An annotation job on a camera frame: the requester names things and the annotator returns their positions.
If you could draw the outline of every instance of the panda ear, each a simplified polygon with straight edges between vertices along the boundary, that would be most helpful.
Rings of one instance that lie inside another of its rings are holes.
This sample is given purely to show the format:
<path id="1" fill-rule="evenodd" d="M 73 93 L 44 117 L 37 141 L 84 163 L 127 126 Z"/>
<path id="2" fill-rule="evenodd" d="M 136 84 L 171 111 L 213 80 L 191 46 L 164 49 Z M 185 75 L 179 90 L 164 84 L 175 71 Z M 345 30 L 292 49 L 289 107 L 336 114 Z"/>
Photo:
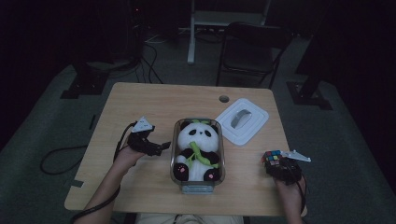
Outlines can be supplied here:
<path id="1" fill-rule="evenodd" d="M 180 124 L 180 130 L 183 130 L 185 127 L 187 127 L 187 126 L 189 126 L 189 122 L 188 121 L 183 121 L 181 124 Z"/>
<path id="2" fill-rule="evenodd" d="M 216 125 L 212 125 L 213 130 L 215 130 L 216 133 L 219 133 L 219 129 L 218 127 L 216 127 Z"/>

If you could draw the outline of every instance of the cable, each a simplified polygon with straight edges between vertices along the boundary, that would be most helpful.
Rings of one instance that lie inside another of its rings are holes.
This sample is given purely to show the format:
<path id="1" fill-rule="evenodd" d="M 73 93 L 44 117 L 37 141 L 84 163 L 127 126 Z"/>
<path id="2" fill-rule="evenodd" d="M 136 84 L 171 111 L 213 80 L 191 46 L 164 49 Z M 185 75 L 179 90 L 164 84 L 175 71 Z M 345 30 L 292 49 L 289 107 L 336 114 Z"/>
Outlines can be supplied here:
<path id="1" fill-rule="evenodd" d="M 213 35 L 216 38 L 216 40 L 209 40 L 209 39 L 201 38 L 201 37 L 199 37 L 200 35 Z M 217 34 L 216 32 L 210 31 L 209 29 L 206 29 L 206 33 L 202 33 L 200 35 L 198 35 L 198 33 L 195 34 L 195 39 L 198 41 L 208 43 L 208 44 L 220 44 L 222 42 L 221 36 L 219 34 Z"/>
<path id="2" fill-rule="evenodd" d="M 179 215 L 179 214 L 177 214 L 177 215 L 175 216 L 175 219 L 174 219 L 174 222 L 173 222 L 173 224 L 176 224 L 176 223 L 177 223 L 177 218 L 178 218 L 178 217 L 181 217 L 181 216 L 183 216 L 183 215 Z"/>
<path id="3" fill-rule="evenodd" d="M 137 83 L 140 83 L 140 79 L 139 76 L 137 75 L 137 68 L 134 70 L 134 75 L 136 76 L 137 79 Z"/>
<path id="4" fill-rule="evenodd" d="M 130 61 L 128 63 L 124 63 L 124 64 L 121 64 L 116 67 L 112 67 L 112 68 L 108 68 L 108 69 L 98 69 L 98 68 L 95 68 L 95 69 L 97 69 L 101 72 L 111 73 L 111 72 L 117 72 L 117 71 L 128 71 L 132 68 L 136 68 L 139 64 L 140 64 L 140 58 L 135 57 L 135 58 L 130 59 Z"/>
<path id="5" fill-rule="evenodd" d="M 152 63 L 150 64 L 145 58 L 143 58 L 142 57 L 142 59 L 143 59 L 143 61 L 148 65 L 148 67 L 149 67 L 149 70 L 148 70 L 148 81 L 149 81 L 149 83 L 152 83 L 152 80 L 151 80 L 151 71 L 154 73 L 154 75 L 155 75 L 155 77 L 161 82 L 161 84 L 163 84 L 163 81 L 160 79 L 160 77 L 158 76 L 158 74 L 157 74 L 157 72 L 154 70 L 154 68 L 153 68 L 153 65 L 154 65 L 154 63 L 155 63 L 155 60 L 157 59 L 157 50 L 154 48 L 154 47 L 152 47 L 152 46 L 150 46 L 150 45 L 148 45 L 148 44 L 146 44 L 146 46 L 147 47 L 149 47 L 149 48 L 151 48 L 151 49 L 153 49 L 154 50 L 154 53 L 155 53 L 155 55 L 154 55 L 154 59 L 152 60 Z"/>
<path id="6" fill-rule="evenodd" d="M 301 220 L 303 221 L 303 223 L 308 224 L 308 222 L 303 217 L 301 217 Z"/>
<path id="7" fill-rule="evenodd" d="M 120 77 L 126 77 L 130 74 L 132 74 L 133 72 L 136 73 L 137 69 L 139 69 L 139 67 L 142 65 L 142 63 L 139 63 L 132 71 L 128 71 L 127 73 L 124 74 L 116 74 L 116 75 L 110 75 L 108 78 L 120 78 Z"/>
<path id="8" fill-rule="evenodd" d="M 157 37 L 160 37 L 160 36 L 162 36 L 162 35 L 155 35 L 155 36 L 149 38 L 148 40 L 145 40 L 145 43 L 149 43 L 149 44 L 162 44 L 162 43 L 165 43 L 166 41 L 169 40 L 168 38 L 165 38 L 165 39 L 162 40 L 162 41 L 156 41 L 156 42 L 152 41 L 153 39 L 155 39 L 155 38 L 157 38 Z"/>
<path id="9" fill-rule="evenodd" d="M 127 132 L 127 131 L 129 130 L 129 128 L 131 128 L 132 126 L 133 126 L 132 123 L 129 124 L 129 125 L 125 128 L 125 130 L 123 131 L 122 136 L 121 136 L 121 139 L 120 139 L 120 141 L 117 143 L 116 151 L 114 152 L 113 161 L 118 157 L 120 151 L 123 150 L 124 148 L 126 148 L 126 147 L 121 147 L 122 140 L 123 140 L 123 138 L 124 138 L 126 132 Z M 117 196 L 119 195 L 119 193 L 120 193 L 120 186 L 117 188 L 116 192 L 114 192 L 113 195 L 111 195 L 111 197 L 110 197 L 109 199 L 107 199 L 106 201 L 104 201 L 103 203 L 100 203 L 100 204 L 96 205 L 95 207 L 92 207 L 92 208 L 83 210 L 83 211 L 77 213 L 76 215 L 74 215 L 74 216 L 70 219 L 70 223 L 74 223 L 77 219 L 79 219 L 79 218 L 81 218 L 81 217 L 85 217 L 85 216 L 87 216 L 88 214 L 91 214 L 91 213 L 93 213 L 93 212 L 96 212 L 97 210 L 100 210 L 100 209 L 106 207 L 108 204 L 110 204 L 111 202 L 113 202 L 113 201 L 117 198 Z"/>
<path id="10" fill-rule="evenodd" d="M 86 148 L 86 147 L 88 147 L 88 146 L 87 146 L 87 145 L 84 145 L 84 146 L 80 146 L 80 147 L 61 147 L 61 148 L 54 149 L 54 150 L 48 152 L 48 153 L 43 157 L 43 159 L 42 159 L 41 162 L 40 162 L 40 170 L 41 170 L 41 172 L 43 172 L 43 173 L 46 174 L 46 175 L 61 175 L 61 174 L 64 174 L 64 173 L 70 171 L 71 169 L 73 169 L 74 167 L 76 167 L 76 166 L 82 161 L 82 157 L 81 157 L 75 164 L 73 164 L 71 167 L 69 167 L 69 168 L 67 168 L 67 169 L 65 169 L 65 170 L 63 170 L 63 171 L 60 171 L 60 172 L 50 172 L 50 171 L 47 171 L 46 169 L 44 169 L 44 162 L 45 162 L 46 159 L 47 159 L 50 155 L 52 155 L 53 153 L 60 152 L 60 151 L 66 151 L 66 150 L 72 150 L 72 149 L 78 149 L 78 148 L 83 148 L 83 147 Z"/>
<path id="11" fill-rule="evenodd" d="M 301 213 L 302 213 L 304 211 L 304 208 L 305 208 L 305 195 L 304 195 L 303 189 L 301 188 L 301 185 L 298 182 L 299 180 L 297 180 L 296 176 L 294 175 L 293 171 L 291 170 L 291 168 L 289 166 L 289 162 L 286 161 L 285 164 L 286 164 L 286 168 L 288 168 L 291 177 L 293 178 L 294 182 L 297 184 L 297 187 L 298 187 L 298 189 L 300 191 L 300 195 L 301 195 Z M 304 179 L 304 182 L 305 182 L 305 192 L 306 192 L 306 179 L 305 179 L 305 176 L 303 174 L 302 174 L 302 178 Z"/>
<path id="12" fill-rule="evenodd" d="M 143 66 L 143 64 L 142 64 L 142 78 L 143 78 L 143 83 L 146 83 L 146 78 L 145 78 L 145 67 Z"/>
<path id="13" fill-rule="evenodd" d="M 81 218 L 81 217 L 85 217 L 90 213 L 96 212 L 97 210 L 100 210 L 104 207 L 106 207 L 108 204 L 110 204 L 111 202 L 113 202 L 117 196 L 120 193 L 120 186 L 117 188 L 116 192 L 114 192 L 113 195 L 111 195 L 111 197 L 109 199 L 107 199 L 105 202 L 100 203 L 99 205 L 96 205 L 95 207 L 92 207 L 90 209 L 84 210 L 82 212 L 77 213 L 76 215 L 74 215 L 71 219 L 70 219 L 70 223 L 74 223 L 77 219 Z"/>

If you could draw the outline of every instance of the white container lid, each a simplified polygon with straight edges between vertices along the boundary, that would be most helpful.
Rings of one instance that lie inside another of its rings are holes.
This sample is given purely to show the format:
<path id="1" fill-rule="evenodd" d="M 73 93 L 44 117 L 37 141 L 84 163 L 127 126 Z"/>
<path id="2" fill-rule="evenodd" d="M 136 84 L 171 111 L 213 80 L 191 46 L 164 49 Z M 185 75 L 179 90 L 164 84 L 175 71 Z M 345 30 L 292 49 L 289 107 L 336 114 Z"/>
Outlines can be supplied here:
<path id="1" fill-rule="evenodd" d="M 224 110 L 216 121 L 222 134 L 236 146 L 244 146 L 268 120 L 268 112 L 248 99 L 240 98 Z"/>

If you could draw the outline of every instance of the dark background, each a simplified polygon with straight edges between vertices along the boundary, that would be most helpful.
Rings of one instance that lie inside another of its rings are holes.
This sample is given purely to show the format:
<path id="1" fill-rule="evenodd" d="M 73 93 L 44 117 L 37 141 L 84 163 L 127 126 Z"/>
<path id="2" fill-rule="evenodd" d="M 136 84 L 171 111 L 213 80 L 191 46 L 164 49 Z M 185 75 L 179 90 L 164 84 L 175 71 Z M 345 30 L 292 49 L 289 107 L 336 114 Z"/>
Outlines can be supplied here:
<path id="1" fill-rule="evenodd" d="M 111 63 L 134 51 L 133 44 L 127 49 L 117 44 L 133 41 L 126 37 L 125 27 L 144 23 L 177 38 L 177 28 L 189 26 L 189 1 L 113 2 L 1 1 L 1 148 L 53 77 L 72 62 L 71 55 L 87 62 Z M 197 9 L 255 12 L 263 3 L 197 0 Z M 313 36 L 296 73 L 337 87 L 393 190 L 394 15 L 396 6 L 390 0 L 275 0 L 267 20 L 306 38 Z M 109 37 L 112 32 L 118 34 L 116 38 Z"/>

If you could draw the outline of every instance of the small colorful cube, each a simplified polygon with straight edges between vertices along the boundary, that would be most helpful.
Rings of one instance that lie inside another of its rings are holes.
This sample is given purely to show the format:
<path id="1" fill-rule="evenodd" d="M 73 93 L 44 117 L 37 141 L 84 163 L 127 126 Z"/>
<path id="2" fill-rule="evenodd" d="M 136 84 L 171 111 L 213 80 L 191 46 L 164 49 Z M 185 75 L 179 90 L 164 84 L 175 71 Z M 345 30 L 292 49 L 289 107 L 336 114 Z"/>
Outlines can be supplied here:
<path id="1" fill-rule="evenodd" d="M 279 165 L 279 160 L 283 158 L 280 150 L 266 151 L 262 156 L 262 163 L 270 163 L 271 165 Z"/>

